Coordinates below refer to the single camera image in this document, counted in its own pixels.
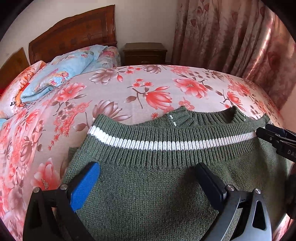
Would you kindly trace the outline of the light blue floral quilt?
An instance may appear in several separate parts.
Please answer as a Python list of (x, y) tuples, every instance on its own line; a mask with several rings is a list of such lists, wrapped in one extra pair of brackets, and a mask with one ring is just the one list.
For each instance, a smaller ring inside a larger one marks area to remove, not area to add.
[(32, 102), (76, 75), (121, 65), (114, 46), (92, 45), (55, 57), (37, 71), (20, 95), (22, 103)]

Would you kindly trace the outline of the dark wooden nightstand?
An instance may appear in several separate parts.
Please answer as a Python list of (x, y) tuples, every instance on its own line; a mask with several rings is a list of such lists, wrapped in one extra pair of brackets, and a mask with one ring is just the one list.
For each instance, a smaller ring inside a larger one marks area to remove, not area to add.
[(125, 65), (165, 64), (167, 49), (162, 43), (126, 43), (123, 47)]

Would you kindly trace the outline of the orange floral pillow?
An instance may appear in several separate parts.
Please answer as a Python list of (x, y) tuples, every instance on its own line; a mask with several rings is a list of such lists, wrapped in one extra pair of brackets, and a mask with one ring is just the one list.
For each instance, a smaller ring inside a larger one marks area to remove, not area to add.
[(32, 81), (32, 78), (42, 70), (47, 63), (38, 61), (22, 71), (5, 89), (1, 95), (1, 118), (9, 119), (23, 109), (21, 94)]

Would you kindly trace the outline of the floral pink bed sheet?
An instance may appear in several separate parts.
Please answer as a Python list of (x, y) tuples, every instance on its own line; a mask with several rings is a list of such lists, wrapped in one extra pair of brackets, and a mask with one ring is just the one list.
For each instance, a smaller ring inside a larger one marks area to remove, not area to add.
[(1, 220), (15, 240), (34, 188), (53, 190), (95, 119), (103, 114), (133, 126), (179, 108), (216, 113), (236, 107), (245, 116), (283, 126), (269, 96), (251, 81), (203, 68), (130, 66), (73, 77), (1, 127)]

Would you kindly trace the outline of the carved wooden headboard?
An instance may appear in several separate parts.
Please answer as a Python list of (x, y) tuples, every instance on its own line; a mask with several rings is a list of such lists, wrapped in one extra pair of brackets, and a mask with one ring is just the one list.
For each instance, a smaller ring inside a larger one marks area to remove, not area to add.
[(115, 5), (60, 20), (29, 43), (29, 60), (51, 62), (56, 56), (92, 45), (117, 46)]

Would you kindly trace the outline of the green and white knit sweater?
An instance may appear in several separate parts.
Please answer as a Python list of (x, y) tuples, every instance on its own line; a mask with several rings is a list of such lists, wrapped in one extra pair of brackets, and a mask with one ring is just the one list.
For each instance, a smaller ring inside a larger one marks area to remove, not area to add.
[(285, 215), (289, 163), (255, 135), (269, 121), (236, 107), (216, 113), (179, 108), (133, 126), (100, 114), (64, 182), (89, 162), (100, 164), (78, 211), (95, 240), (199, 240), (217, 215), (197, 182), (199, 163), (239, 190), (260, 189), (276, 229)]

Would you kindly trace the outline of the pink floral curtain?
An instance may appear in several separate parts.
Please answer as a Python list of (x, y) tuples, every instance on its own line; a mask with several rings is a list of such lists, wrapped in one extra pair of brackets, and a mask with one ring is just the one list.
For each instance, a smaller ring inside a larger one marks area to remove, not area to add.
[(295, 88), (295, 41), (262, 1), (179, 1), (171, 60), (250, 80), (278, 109)]

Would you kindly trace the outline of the small wooden headboard panel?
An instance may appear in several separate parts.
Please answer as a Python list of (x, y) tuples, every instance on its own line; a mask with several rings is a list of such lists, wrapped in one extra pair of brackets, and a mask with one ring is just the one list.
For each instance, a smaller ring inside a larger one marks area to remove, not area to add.
[(13, 53), (1, 67), (1, 91), (4, 91), (27, 67), (29, 67), (29, 62), (22, 47)]

